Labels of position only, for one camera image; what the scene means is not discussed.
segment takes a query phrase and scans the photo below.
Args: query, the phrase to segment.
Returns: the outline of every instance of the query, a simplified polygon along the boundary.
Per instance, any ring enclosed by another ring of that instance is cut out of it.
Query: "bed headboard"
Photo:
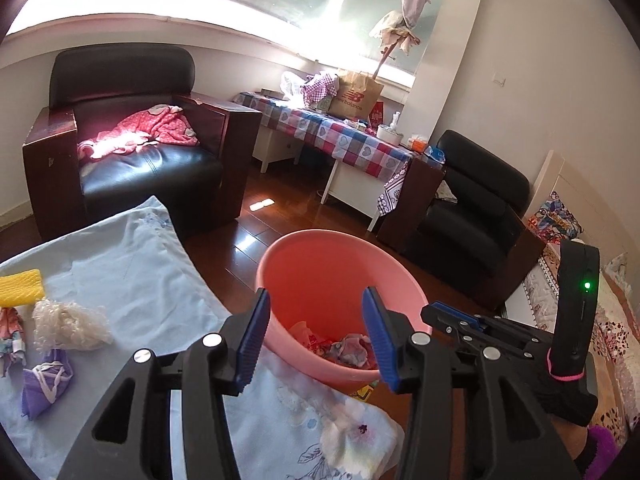
[[[626,280],[634,291],[631,307],[637,312],[640,302],[640,251],[599,193],[558,152],[551,150],[546,156],[533,185],[533,199],[523,218],[533,215],[553,190],[584,229],[580,238],[599,248],[601,266],[619,254],[627,253]]]

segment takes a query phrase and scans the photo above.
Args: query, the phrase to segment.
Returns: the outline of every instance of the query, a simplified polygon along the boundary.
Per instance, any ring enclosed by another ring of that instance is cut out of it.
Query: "pink elastic band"
[[[578,375],[569,375],[567,377],[561,377],[561,376],[557,376],[557,375],[553,375],[551,373],[551,359],[550,359],[550,354],[551,354],[551,348],[549,350],[546,351],[546,366],[549,370],[549,375],[552,376],[556,381],[562,381],[563,383],[570,383],[571,381],[577,381],[578,379],[581,379],[584,375],[584,370],[579,373]]]

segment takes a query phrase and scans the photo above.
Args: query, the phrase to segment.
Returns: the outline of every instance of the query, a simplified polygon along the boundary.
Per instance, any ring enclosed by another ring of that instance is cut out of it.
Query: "black leather armchair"
[[[56,57],[44,108],[22,148],[40,235],[56,238],[156,195],[180,235],[241,211],[262,114],[191,92],[195,67],[178,46],[113,43]],[[183,108],[198,146],[150,144],[80,166],[78,142],[157,104]]]
[[[412,162],[398,208],[385,218],[378,238],[480,305],[497,308],[544,248],[520,219],[529,204],[529,181],[452,130],[437,146],[446,164]],[[443,179],[457,203],[435,197]],[[400,225],[407,227],[402,235]]]

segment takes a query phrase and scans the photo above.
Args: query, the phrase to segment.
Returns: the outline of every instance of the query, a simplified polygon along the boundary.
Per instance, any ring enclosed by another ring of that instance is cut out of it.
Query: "metal screw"
[[[147,350],[146,348],[138,350],[133,354],[133,360],[137,363],[146,363],[149,359],[151,359],[151,350]]]
[[[209,348],[218,346],[222,343],[222,336],[220,334],[207,334],[202,338],[202,344]]]
[[[431,342],[431,337],[425,332],[414,332],[411,336],[411,341],[415,345],[424,346],[428,345]]]
[[[482,350],[482,355],[489,359],[489,361],[497,361],[500,359],[500,351],[495,346],[488,346]]]

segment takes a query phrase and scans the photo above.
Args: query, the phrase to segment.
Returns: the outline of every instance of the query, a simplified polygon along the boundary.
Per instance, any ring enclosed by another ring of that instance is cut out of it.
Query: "white container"
[[[378,133],[376,137],[380,140],[388,142],[392,146],[399,146],[400,141],[402,140],[404,135],[393,131],[391,128],[385,126],[384,124],[380,124],[380,126],[378,126]]]

